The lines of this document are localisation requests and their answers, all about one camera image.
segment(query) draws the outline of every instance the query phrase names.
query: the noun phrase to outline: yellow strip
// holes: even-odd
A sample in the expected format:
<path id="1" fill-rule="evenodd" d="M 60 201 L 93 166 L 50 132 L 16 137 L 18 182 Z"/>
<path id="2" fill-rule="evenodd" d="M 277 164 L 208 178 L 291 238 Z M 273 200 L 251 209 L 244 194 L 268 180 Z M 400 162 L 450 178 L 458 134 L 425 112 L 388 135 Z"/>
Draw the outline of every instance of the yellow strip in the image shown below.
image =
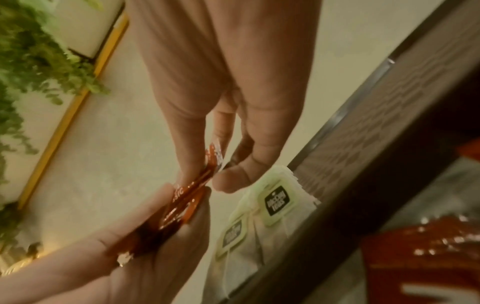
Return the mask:
<path id="1" fill-rule="evenodd" d="M 108 39 L 103 46 L 100 55 L 96 60 L 94 70 L 96 76 L 99 76 L 106 67 L 110 57 L 112 56 L 115 48 L 119 44 L 128 26 L 129 19 L 125 13 L 122 13 L 118 18 L 117 22 L 114 24 L 113 29 L 108 36 Z M 26 186 L 23 189 L 20 198 L 18 199 L 19 209 L 25 208 L 25 206 L 28 204 L 30 198 L 32 197 L 32 194 L 34 193 L 40 182 L 40 179 L 45 173 L 46 168 L 50 164 L 50 161 L 52 160 L 55 152 L 57 151 L 60 143 L 62 142 L 62 139 L 64 138 L 67 130 L 69 129 L 70 124 L 74 120 L 75 115 L 78 113 L 81 105 L 87 99 L 89 93 L 90 92 L 87 89 L 83 89 L 83 91 L 78 96 L 75 96 L 72 103 L 66 110 L 53 136 L 50 138 L 50 141 L 45 148 L 45 151 L 40 157 L 40 160 L 38 161 L 35 170 L 28 179 L 28 182 L 26 183 Z"/>

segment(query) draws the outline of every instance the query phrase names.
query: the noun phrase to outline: tea bag tag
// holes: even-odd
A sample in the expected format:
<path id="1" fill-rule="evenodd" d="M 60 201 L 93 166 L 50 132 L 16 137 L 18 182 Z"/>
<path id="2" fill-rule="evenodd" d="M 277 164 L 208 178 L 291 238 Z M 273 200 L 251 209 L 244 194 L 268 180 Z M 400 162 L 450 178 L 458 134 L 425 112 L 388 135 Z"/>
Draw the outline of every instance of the tea bag tag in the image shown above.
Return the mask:
<path id="1" fill-rule="evenodd" d="M 266 186 L 257 201 L 263 223 L 272 226 L 295 207 L 298 198 L 289 181 L 281 178 Z"/>
<path id="2" fill-rule="evenodd" d="M 230 251 L 233 247 L 238 245 L 245 239 L 247 235 L 247 215 L 244 214 L 237 220 L 233 221 L 222 234 L 218 242 L 218 249 L 216 257 L 220 258 L 222 255 Z"/>

